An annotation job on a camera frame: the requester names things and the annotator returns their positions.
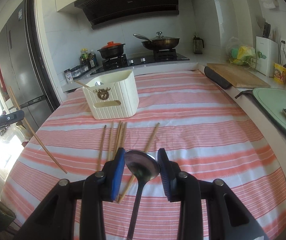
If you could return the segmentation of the bag with yellow green items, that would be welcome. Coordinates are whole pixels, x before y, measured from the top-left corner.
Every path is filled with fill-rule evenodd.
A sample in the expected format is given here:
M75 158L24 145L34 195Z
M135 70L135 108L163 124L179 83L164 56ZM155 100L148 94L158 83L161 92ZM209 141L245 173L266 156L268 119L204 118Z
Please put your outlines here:
M255 49L243 44L238 38L230 38L225 48L230 64L248 67L254 67L256 64Z

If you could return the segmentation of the black tray under board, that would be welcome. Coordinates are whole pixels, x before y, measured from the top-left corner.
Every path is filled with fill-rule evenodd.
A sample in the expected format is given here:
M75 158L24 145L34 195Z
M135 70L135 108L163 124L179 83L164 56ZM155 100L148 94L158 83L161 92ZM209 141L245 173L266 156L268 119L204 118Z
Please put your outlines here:
M219 85L219 87L223 88L224 90L229 89L232 87L232 84L221 77L219 74L217 74L214 70L206 66L204 68L204 74L207 78L209 78L211 81Z

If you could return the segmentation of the wooden cutting board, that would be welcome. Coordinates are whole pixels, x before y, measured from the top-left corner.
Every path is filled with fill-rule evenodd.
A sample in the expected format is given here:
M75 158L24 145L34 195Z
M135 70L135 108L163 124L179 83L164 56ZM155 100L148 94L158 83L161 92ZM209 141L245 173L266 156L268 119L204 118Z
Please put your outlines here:
M235 88L270 88L270 85L241 66L223 63L208 63L207 66Z

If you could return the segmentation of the dark glass kettle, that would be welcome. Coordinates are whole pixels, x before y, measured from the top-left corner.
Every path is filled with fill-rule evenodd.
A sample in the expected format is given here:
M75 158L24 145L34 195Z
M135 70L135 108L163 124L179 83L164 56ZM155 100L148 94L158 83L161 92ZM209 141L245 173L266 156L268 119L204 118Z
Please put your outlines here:
M193 53L202 54L204 49L204 40L200 37L193 37Z

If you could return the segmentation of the black wok glass lid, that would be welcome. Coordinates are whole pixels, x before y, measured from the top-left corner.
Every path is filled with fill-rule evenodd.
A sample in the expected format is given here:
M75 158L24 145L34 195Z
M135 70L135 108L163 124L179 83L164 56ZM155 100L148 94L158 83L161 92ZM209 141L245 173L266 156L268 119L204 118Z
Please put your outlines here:
M161 31L157 32L154 38L148 38L141 34L133 34L134 37L142 40L142 45L148 50L170 50L174 49L180 41L180 38L164 36Z

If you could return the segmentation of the wooden chopstick crossed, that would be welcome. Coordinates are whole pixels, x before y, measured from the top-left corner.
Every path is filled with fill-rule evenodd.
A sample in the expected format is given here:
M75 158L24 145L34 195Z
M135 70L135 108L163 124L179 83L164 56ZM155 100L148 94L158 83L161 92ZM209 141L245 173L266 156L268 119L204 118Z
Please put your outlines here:
M160 123L158 122L156 124L153 132L152 132L152 135L150 136L150 138L148 140L148 143L147 143L146 147L145 147L145 150L144 150L145 153L148 153L150 151L152 142L155 139L155 136L157 134L157 131L158 131L159 127L160 127ZM132 175L131 178L130 178L130 181L127 183L123 193L119 195L119 198L118 198L118 201L117 201L119 204L123 201L124 197L126 196L128 190L130 189L130 187L131 187L132 183L134 182L134 180L135 180L135 176Z

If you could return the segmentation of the grey refrigerator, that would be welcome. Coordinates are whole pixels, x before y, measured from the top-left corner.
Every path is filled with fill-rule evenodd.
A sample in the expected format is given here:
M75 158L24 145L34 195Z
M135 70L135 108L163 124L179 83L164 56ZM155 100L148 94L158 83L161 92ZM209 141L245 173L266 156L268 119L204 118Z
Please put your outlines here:
M17 6L0 31L0 71L5 87L12 89L25 118L37 131L54 112L54 105L32 52L26 0Z

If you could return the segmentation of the black pot red lid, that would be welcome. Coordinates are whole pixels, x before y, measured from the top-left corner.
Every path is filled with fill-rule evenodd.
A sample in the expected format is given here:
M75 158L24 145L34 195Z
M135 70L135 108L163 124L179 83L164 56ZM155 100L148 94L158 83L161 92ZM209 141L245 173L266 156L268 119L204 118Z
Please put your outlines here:
M98 51L103 59L108 60L122 56L124 54L124 45L124 43L115 43L110 41Z

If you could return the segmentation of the cream utensil holder box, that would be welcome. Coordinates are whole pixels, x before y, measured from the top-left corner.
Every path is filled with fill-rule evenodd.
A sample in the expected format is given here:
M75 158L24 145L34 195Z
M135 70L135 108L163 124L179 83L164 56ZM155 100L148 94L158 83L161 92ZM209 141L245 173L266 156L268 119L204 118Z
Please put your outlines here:
M132 70L124 70L95 77L102 86L83 87L83 93L96 120L123 119L135 115L138 109L138 92Z

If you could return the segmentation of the white knife block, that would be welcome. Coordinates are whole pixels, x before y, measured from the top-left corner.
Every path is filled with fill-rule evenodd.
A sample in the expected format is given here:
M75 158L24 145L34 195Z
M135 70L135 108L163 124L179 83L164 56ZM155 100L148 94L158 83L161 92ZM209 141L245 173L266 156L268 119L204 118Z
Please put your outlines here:
M256 37L256 70L267 77L274 76L278 62L278 44L268 38Z

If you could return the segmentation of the green cutting board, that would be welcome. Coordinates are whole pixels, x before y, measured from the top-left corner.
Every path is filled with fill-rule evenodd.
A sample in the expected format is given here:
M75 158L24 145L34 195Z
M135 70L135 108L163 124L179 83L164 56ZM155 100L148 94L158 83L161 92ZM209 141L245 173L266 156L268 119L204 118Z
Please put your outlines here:
M286 90L277 88L254 88L253 96L274 124L286 135Z

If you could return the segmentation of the sauce bottles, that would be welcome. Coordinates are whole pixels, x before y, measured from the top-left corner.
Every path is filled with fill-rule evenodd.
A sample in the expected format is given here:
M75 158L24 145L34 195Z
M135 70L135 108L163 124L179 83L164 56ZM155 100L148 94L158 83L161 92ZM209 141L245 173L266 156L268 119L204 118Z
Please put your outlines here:
M80 51L80 60L82 63L87 63L89 68L98 67L96 54L93 50L88 51L86 48L82 48Z

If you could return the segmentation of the yellow cup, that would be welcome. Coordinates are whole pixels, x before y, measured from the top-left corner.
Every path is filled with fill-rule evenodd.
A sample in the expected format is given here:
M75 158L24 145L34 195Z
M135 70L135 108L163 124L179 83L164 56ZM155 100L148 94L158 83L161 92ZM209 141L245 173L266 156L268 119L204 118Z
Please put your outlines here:
M286 68L283 65L274 63L274 81L282 85L286 83Z

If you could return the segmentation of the black range hood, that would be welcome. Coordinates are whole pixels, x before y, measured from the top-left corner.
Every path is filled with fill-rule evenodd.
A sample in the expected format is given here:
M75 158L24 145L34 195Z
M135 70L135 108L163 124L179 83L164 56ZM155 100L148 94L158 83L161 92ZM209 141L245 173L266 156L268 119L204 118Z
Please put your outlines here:
M179 0L76 0L93 30L138 18L178 15Z

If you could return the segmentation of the black gas stove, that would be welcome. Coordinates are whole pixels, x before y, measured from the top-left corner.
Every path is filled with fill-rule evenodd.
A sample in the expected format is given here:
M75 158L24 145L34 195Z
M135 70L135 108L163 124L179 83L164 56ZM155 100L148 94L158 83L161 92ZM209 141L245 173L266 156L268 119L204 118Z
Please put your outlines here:
M188 57L185 57L184 55L177 53L175 49L156 50L153 51L151 54L140 57L132 57L129 59L127 59L126 55L123 54L121 56L112 59L103 60L102 66L96 67L91 73L91 75L119 68L138 66L142 64L173 62L173 61L189 61L189 60L190 59Z

